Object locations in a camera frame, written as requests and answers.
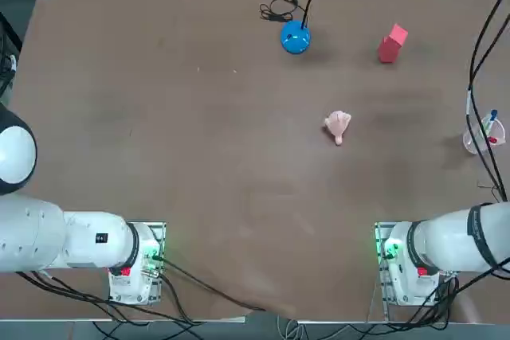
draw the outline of cup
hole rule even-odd
[[[490,116],[485,116],[481,120],[482,126],[485,126],[485,124],[488,123],[489,120]],[[476,125],[476,127],[473,127],[473,134],[475,136],[475,140],[477,141],[478,147],[480,148],[480,151],[482,153],[487,151],[487,145],[485,144],[484,136],[482,135],[481,129],[478,125]],[[499,121],[498,119],[494,119],[491,131],[487,134],[487,137],[489,138],[489,143],[491,147],[497,147],[499,145],[503,145],[506,142],[504,126],[501,123],[501,121]],[[466,130],[465,133],[462,135],[462,143],[464,143],[464,147],[469,153],[477,154],[477,149],[471,138],[469,130]]]

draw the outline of white device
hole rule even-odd
[[[0,272],[107,268],[110,299],[159,301],[163,266],[153,256],[163,256],[165,224],[64,212],[53,203],[12,194],[28,182],[36,163],[32,131],[0,104]]]
[[[440,273],[484,272],[510,257],[508,228],[510,202],[397,223],[382,248],[394,302],[434,304],[434,299],[425,300],[437,287]]]
[[[108,268],[111,299],[159,300],[160,265],[152,257],[161,256],[162,247],[147,223],[104,212],[63,212],[14,193],[0,197],[0,221],[0,272]]]

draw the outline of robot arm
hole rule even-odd
[[[0,272],[107,268],[110,299],[159,300],[162,245],[141,222],[103,212],[64,212],[46,201],[0,197]]]
[[[396,303],[424,303],[440,272],[485,272],[509,258],[509,228],[510,202],[397,223],[384,244]]]

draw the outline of pink plush toy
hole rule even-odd
[[[335,136],[335,143],[337,145],[342,144],[342,135],[350,121],[351,115],[342,111],[334,111],[324,120],[324,125]]]

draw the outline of brown mat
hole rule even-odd
[[[175,262],[268,310],[381,320],[374,222],[492,198],[460,134],[469,55],[495,0],[315,0],[299,57],[259,18],[269,1],[37,0],[13,102],[40,150],[24,193],[165,220]],[[410,35],[398,63],[381,65],[395,22]],[[477,83],[481,110],[504,122],[508,48],[504,37]],[[335,109],[353,115],[340,148],[321,129]],[[508,174],[507,147],[498,158]],[[102,271],[63,274],[105,291]],[[15,276],[2,283],[13,286],[3,318],[103,317]],[[176,287],[195,317],[245,313]],[[486,280],[457,319],[508,322],[507,301]],[[175,312],[168,298],[158,309]]]

